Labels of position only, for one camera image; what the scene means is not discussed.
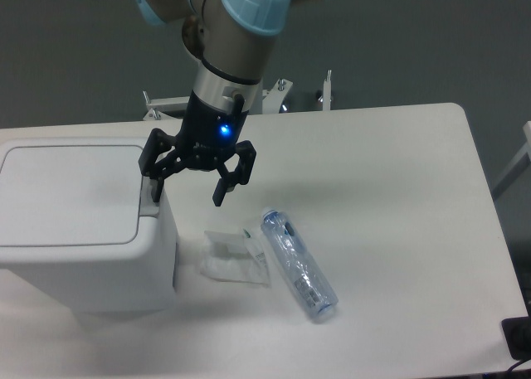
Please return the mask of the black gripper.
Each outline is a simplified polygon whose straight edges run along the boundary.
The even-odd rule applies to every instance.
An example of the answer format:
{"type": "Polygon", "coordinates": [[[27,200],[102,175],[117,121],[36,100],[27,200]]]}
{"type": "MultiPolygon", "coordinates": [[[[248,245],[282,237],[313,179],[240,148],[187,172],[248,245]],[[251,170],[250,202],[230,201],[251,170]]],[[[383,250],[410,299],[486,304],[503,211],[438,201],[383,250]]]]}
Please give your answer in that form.
{"type": "Polygon", "coordinates": [[[227,193],[237,185],[246,185],[251,178],[256,150],[249,140],[239,141],[247,112],[246,100],[236,91],[229,97],[229,110],[213,108],[196,94],[191,94],[177,136],[153,129],[139,157],[139,169],[152,185],[153,202],[160,202],[165,179],[191,170],[217,170],[220,179],[212,195],[220,207],[227,193]],[[229,171],[226,162],[238,157],[229,171]]]}

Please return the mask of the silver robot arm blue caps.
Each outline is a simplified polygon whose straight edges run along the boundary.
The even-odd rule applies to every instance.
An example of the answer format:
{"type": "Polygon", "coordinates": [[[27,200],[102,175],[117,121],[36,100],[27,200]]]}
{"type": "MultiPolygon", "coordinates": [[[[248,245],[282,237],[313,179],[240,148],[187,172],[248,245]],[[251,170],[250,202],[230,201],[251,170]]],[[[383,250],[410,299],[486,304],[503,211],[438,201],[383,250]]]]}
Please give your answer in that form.
{"type": "Polygon", "coordinates": [[[256,159],[239,139],[290,7],[310,0],[136,0],[144,19],[167,24],[195,20],[198,39],[188,51],[198,73],[177,135],[153,129],[139,158],[141,174],[159,202],[165,180],[184,169],[218,171],[212,200],[220,206],[246,185],[256,159]]]}

